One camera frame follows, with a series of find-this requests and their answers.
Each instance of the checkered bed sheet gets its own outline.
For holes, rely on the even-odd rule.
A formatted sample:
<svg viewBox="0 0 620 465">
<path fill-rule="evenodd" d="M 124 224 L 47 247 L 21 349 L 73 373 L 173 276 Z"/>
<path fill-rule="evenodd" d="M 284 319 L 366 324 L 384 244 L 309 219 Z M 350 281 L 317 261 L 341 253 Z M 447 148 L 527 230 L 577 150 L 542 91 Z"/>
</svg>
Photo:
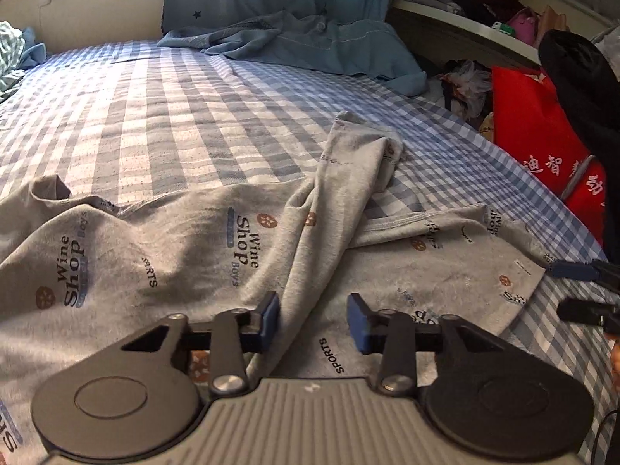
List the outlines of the checkered bed sheet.
<svg viewBox="0 0 620 465">
<path fill-rule="evenodd" d="M 405 151 L 366 214 L 494 205 L 558 258 L 602 257 L 592 235 L 518 162 L 443 108 L 365 77 L 210 57 L 132 42 L 71 51 L 28 73 L 0 105 L 0 197 L 56 173 L 74 195 L 120 204 L 186 187 L 265 183 L 313 172 L 339 111 L 396 128 Z M 596 401 L 581 456 L 615 408 L 609 346 L 561 324 L 566 295 L 612 300 L 593 284 L 545 277 L 505 338 L 574 375 Z M 610 438 L 599 443 L 599 460 Z"/>
</svg>

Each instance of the ribbed gray panel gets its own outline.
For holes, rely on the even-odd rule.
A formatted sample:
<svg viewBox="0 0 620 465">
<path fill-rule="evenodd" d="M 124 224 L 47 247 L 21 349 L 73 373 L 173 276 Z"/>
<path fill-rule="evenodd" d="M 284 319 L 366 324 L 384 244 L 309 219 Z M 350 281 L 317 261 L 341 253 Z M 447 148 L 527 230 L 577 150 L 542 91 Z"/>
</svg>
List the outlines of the ribbed gray panel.
<svg viewBox="0 0 620 465">
<path fill-rule="evenodd" d="M 494 465 L 449 444 L 411 400 L 363 379 L 264 379 L 213 403 L 178 446 L 136 465 Z M 575 456 L 538 465 L 579 465 Z M 73 465 L 54 458 L 46 465 Z"/>
</svg>

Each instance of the plaid bedspread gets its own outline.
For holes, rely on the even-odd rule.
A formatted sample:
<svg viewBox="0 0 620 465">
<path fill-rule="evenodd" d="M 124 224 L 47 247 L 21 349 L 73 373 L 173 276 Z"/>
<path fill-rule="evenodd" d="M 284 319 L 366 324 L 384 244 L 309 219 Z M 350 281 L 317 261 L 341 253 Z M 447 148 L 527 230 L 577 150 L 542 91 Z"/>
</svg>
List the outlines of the plaid bedspread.
<svg viewBox="0 0 620 465">
<path fill-rule="evenodd" d="M 74 195 L 130 203 L 191 186 L 284 181 L 315 169 L 334 117 L 350 110 L 396 128 L 405 153 L 367 215 L 488 203 L 522 220 L 549 252 L 602 257 L 594 238 L 518 162 L 443 108 L 365 79 L 235 62 L 154 43 L 52 57 L 0 105 L 0 197 L 56 173 Z M 574 375 L 596 401 L 594 433 L 615 408 L 609 346 L 559 323 L 566 295 L 611 300 L 593 284 L 545 277 L 505 338 Z M 603 463 L 610 429 L 599 443 Z"/>
</svg>

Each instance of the red bag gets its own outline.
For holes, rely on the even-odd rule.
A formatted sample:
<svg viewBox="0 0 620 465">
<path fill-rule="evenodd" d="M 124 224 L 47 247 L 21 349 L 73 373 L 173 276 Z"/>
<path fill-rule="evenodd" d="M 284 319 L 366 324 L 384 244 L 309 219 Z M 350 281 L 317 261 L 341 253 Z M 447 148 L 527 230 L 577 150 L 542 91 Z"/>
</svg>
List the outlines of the red bag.
<svg viewBox="0 0 620 465">
<path fill-rule="evenodd" d="M 495 143 L 559 196 L 590 152 L 568 123 L 551 80 L 531 75 L 493 68 Z"/>
<path fill-rule="evenodd" d="M 594 159 L 590 163 L 565 204 L 603 245 L 605 171 L 599 161 Z"/>
</svg>

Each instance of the black cable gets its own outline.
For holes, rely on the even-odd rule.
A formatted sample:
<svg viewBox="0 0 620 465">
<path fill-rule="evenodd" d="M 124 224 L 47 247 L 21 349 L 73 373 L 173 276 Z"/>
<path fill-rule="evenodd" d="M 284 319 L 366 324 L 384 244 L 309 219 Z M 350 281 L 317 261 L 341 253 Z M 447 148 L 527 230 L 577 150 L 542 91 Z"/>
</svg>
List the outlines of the black cable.
<svg viewBox="0 0 620 465">
<path fill-rule="evenodd" d="M 594 459 L 596 458 L 596 448 L 598 447 L 598 439 L 603 432 L 603 428 L 605 427 L 605 423 L 609 418 L 611 418 L 614 414 L 620 413 L 620 409 L 615 409 L 613 411 L 609 411 L 605 418 L 601 421 L 601 424 L 598 426 L 598 430 L 596 430 L 596 437 L 594 437 L 594 446 L 592 447 L 592 457 L 590 458 L 590 465 L 594 465 Z"/>
</svg>

